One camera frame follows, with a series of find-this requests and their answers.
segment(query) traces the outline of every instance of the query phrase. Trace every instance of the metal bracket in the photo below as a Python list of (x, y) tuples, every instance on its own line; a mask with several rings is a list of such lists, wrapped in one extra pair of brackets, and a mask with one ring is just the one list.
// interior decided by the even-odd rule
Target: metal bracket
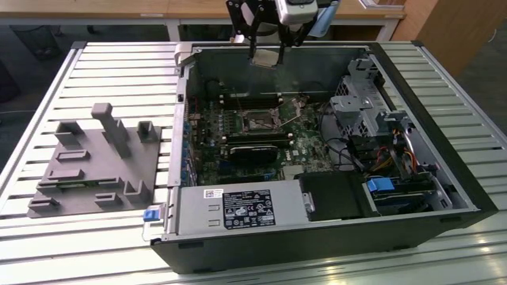
[(375, 62), (371, 59), (357, 59), (349, 64), (349, 72), (353, 81), (374, 80), (379, 73)]
[(175, 48), (175, 62), (177, 66), (182, 67), (194, 61), (193, 57), (193, 43), (181, 42)]

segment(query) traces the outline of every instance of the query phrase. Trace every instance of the warning label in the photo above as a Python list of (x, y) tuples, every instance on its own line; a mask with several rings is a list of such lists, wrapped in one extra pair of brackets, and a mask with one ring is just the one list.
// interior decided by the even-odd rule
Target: warning label
[(227, 230), (277, 224), (270, 190), (223, 193), (222, 199)]

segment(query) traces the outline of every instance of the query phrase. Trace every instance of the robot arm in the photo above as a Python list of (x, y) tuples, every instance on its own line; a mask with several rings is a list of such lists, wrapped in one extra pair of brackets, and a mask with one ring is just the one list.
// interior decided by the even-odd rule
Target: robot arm
[[(282, 64), (286, 47), (302, 45), (318, 22), (315, 34), (322, 36), (327, 31), (338, 6), (338, 0), (227, 0), (235, 34), (250, 40), (249, 58), (255, 58), (258, 41), (278, 33), (277, 64)], [(293, 25), (301, 25), (297, 31), (291, 30)]]

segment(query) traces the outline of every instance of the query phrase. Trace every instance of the slatted aluminum surface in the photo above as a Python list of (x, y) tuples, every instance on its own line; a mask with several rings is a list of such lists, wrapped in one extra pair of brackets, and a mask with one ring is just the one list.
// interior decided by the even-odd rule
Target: slatted aluminum surface
[[(497, 215), (468, 229), (442, 234), (416, 249), (198, 275), (175, 274), (150, 249), (142, 237), (143, 211), (27, 218), (27, 205), (58, 143), (53, 135), (58, 121), (77, 119), (83, 128), (99, 128), (90, 115), (97, 102), (113, 103), (114, 115), (126, 126), (151, 120), (163, 127), (154, 203), (167, 198), (165, 185), (177, 100), (175, 44), (89, 43), (67, 57), (22, 139), (27, 143), (18, 146), (0, 176), (0, 181), (7, 178), (0, 199), (0, 284), (497, 284), (507, 281), (505, 137), (424, 49), (410, 43), (386, 43), (383, 47), (500, 207)], [(395, 92), (387, 91), (402, 108)], [(161, 231), (161, 227), (154, 227), (151, 233)]]

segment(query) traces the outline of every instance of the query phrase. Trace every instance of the black trash bin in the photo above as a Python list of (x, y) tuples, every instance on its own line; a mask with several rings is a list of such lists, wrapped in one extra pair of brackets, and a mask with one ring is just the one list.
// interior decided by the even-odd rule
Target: black trash bin
[(50, 26), (10, 26), (18, 38), (39, 60), (62, 53)]
[(0, 103), (10, 101), (19, 93), (18, 84), (0, 61)]

